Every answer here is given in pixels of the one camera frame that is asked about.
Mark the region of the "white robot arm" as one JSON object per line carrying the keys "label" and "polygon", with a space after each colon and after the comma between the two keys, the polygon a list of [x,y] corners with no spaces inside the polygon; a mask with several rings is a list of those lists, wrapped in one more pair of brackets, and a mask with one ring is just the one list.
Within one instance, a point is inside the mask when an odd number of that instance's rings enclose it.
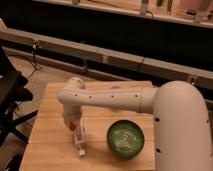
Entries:
{"label": "white robot arm", "polygon": [[87,89],[71,78],[58,92],[67,124],[80,128],[82,107],[96,106],[148,113],[154,120],[156,171],[213,171],[213,146],[207,105],[185,81],[158,88]]}

